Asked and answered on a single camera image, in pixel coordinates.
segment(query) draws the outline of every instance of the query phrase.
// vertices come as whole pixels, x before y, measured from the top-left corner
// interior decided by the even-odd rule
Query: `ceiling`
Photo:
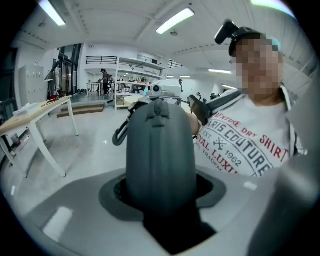
[[[210,74],[208,69],[230,70],[228,44],[217,45],[216,32],[232,19],[277,38],[285,60],[285,84],[300,95],[318,67],[318,58],[298,22],[291,16],[250,0],[51,0],[66,25],[57,26],[38,6],[22,26],[18,38],[44,49],[79,43],[137,46],[146,52],[168,56],[190,74]],[[186,7],[195,15],[160,35],[156,29]],[[235,76],[218,75],[235,82]]]

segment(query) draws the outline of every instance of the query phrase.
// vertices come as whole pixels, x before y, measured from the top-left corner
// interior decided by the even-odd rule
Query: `staircase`
[[[105,109],[105,104],[87,104],[87,105],[77,105],[72,107],[73,115],[100,113]],[[57,118],[68,117],[69,111],[67,107],[61,109],[61,112],[56,115]]]

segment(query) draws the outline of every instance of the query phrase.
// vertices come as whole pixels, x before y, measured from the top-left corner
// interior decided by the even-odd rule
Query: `black opening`
[[[214,185],[199,174],[196,175],[196,199],[204,197],[214,189]],[[128,198],[126,178],[122,179],[114,186],[115,197],[124,204],[136,208]]]
[[[196,198],[209,194],[214,185],[196,175]],[[115,197],[122,203],[140,211],[129,199],[126,178],[114,186]],[[143,214],[143,225],[157,242],[171,255],[182,253],[213,236],[216,231],[202,222],[196,201],[184,205],[173,216],[161,217]]]

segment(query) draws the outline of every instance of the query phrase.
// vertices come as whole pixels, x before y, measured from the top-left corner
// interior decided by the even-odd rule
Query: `white shelving unit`
[[[136,75],[142,75],[144,77],[151,77],[151,78],[158,78],[158,79],[162,79],[163,78],[161,75],[152,74],[152,73],[149,73],[149,72],[142,72],[140,70],[126,69],[126,68],[119,68],[118,72],[131,73],[131,74],[136,74]]]
[[[132,68],[122,68],[119,67],[121,64],[126,64],[127,66],[132,67],[133,65],[142,66],[142,70],[132,69]],[[117,97],[126,97],[126,96],[133,96],[137,95],[137,93],[117,93],[119,84],[127,84],[130,85],[130,91],[132,90],[132,85],[137,86],[146,86],[145,83],[139,83],[139,82],[129,82],[129,81],[118,81],[119,77],[124,77],[124,75],[120,76],[119,74],[133,74],[137,75],[138,77],[146,77],[146,78],[152,78],[152,79],[163,79],[162,73],[165,70],[164,67],[158,64],[154,64],[151,62],[143,61],[136,58],[124,58],[119,57],[117,59],[116,63],[116,71],[115,71],[115,89],[114,89],[114,109],[117,111],[117,108],[126,108],[129,107],[128,105],[118,105]]]
[[[132,64],[137,64],[137,65],[141,65],[144,67],[148,67],[148,68],[152,68],[155,70],[165,70],[165,68],[161,65],[158,64],[154,64],[152,62],[147,62],[147,61],[143,61],[141,59],[137,59],[137,58],[120,58],[121,62],[126,62],[126,63],[132,63]]]

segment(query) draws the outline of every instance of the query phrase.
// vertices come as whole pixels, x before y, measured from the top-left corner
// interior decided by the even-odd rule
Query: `ceiling light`
[[[53,19],[54,22],[57,23],[58,26],[66,24],[59,13],[57,13],[56,9],[51,5],[49,0],[40,0],[38,4],[51,17],[51,19]]]
[[[162,35],[164,32],[166,32],[167,30],[171,29],[173,26],[175,26],[178,23],[186,20],[187,18],[192,17],[193,15],[195,15],[194,11],[187,7],[184,10],[180,11],[175,16],[173,16],[167,22],[165,22],[161,27],[159,27],[156,30],[156,32],[158,34]]]
[[[238,90],[237,88],[235,88],[235,87],[231,87],[231,86],[228,86],[228,85],[222,85],[222,87],[224,87],[224,88],[227,88],[227,89],[230,89],[230,90]]]
[[[215,73],[232,74],[231,71],[227,71],[227,70],[209,69],[209,71],[215,72]]]
[[[256,6],[264,6],[276,9],[297,19],[293,12],[280,0],[251,0],[251,3]]]

